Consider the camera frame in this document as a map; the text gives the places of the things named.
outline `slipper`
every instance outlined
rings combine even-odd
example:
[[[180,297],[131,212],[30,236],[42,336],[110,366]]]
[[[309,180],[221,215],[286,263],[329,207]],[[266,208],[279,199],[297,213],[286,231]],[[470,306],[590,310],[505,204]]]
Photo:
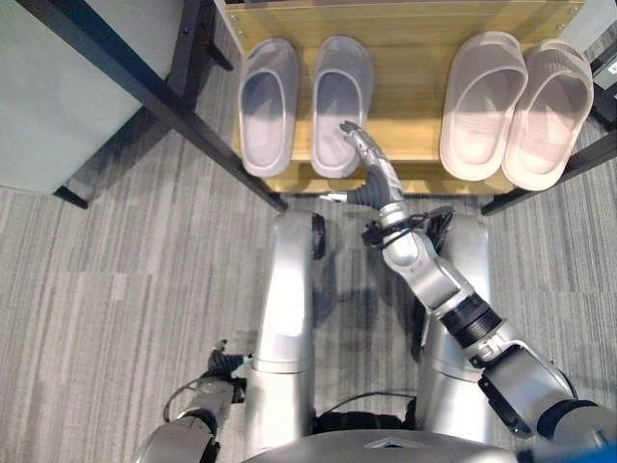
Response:
[[[375,70],[360,43],[344,36],[323,43],[312,94],[310,160],[320,176],[347,177],[358,167],[360,159],[339,126],[344,121],[364,126],[374,85]]]
[[[511,35],[485,32],[461,46],[450,67],[443,108],[440,158],[448,172],[483,180],[499,169],[526,83],[521,45]]]
[[[594,99],[589,62],[564,41],[543,41],[525,57],[529,83],[514,113],[501,169],[525,190],[563,174]]]
[[[300,65],[288,41],[269,39],[249,53],[238,93],[242,162],[249,174],[272,177],[289,164],[299,88]]]

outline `shoe rack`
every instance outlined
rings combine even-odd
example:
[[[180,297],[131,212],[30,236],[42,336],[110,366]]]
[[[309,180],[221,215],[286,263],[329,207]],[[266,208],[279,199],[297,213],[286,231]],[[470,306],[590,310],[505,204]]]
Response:
[[[483,181],[464,181],[441,165],[439,142],[450,61],[466,39],[483,31],[508,32],[523,48],[556,38],[583,4],[584,0],[287,0],[223,5],[226,23],[243,53],[265,39],[282,37],[300,57],[292,161],[267,183],[275,191],[290,193],[362,184],[362,169],[348,178],[328,179],[310,166],[317,51],[329,36],[340,34],[360,41],[371,55],[376,81],[366,129],[392,161],[406,193],[510,191],[513,186],[501,171]],[[234,148],[240,152],[237,129]]]

